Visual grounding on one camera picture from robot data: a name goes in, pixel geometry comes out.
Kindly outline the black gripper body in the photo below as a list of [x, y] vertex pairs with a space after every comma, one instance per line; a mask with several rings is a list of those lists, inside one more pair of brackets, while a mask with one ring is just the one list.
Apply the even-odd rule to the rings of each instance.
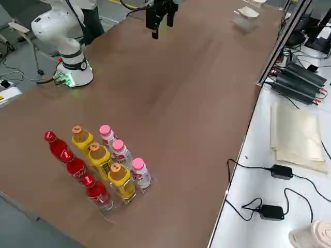
[[177, 0], [154, 0], [148, 1], [146, 10], [162, 10], [165, 12], [178, 11]]

